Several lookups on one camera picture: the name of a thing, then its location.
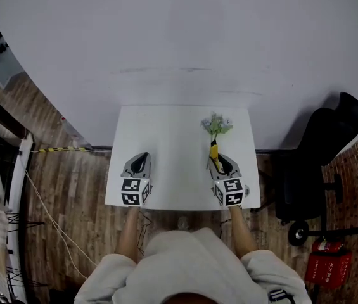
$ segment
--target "person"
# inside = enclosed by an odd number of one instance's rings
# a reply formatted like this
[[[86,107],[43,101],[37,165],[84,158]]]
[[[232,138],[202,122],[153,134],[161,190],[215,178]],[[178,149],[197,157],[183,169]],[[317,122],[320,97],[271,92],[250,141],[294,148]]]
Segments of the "person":
[[[101,260],[75,303],[311,303],[298,274],[258,250],[240,207],[229,211],[235,254],[211,229],[169,231],[153,237],[137,263],[139,208],[130,208],[115,253]]]

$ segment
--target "yellow object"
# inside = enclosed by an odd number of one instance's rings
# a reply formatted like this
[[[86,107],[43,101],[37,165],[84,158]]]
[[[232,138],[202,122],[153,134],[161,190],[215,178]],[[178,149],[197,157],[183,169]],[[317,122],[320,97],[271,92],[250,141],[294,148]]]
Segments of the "yellow object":
[[[215,165],[217,166],[217,169],[219,170],[218,145],[215,140],[211,142],[210,157],[214,161]]]

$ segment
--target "red fire extinguisher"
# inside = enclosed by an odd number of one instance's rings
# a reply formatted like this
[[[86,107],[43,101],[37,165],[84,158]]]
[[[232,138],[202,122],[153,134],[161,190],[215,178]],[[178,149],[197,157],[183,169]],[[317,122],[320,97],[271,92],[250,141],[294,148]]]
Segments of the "red fire extinguisher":
[[[312,252],[327,252],[338,253],[342,248],[343,243],[341,241],[325,241],[318,239],[312,244]]]

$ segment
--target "chair wheel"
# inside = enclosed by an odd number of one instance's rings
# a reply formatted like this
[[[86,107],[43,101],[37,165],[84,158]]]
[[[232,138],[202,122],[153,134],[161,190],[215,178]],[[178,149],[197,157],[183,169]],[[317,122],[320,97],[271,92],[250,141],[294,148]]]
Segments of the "chair wheel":
[[[303,245],[308,238],[309,231],[310,228],[306,221],[302,220],[302,221],[294,222],[290,226],[290,229],[288,230],[288,242],[292,246]]]

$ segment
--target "white wall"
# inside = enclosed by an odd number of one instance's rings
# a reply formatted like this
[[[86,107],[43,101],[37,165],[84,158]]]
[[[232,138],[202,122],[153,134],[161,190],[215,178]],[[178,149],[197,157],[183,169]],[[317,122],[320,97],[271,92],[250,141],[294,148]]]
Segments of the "white wall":
[[[120,105],[203,104],[247,106],[257,148],[290,147],[299,114],[358,98],[358,0],[0,0],[0,29],[91,144]]]

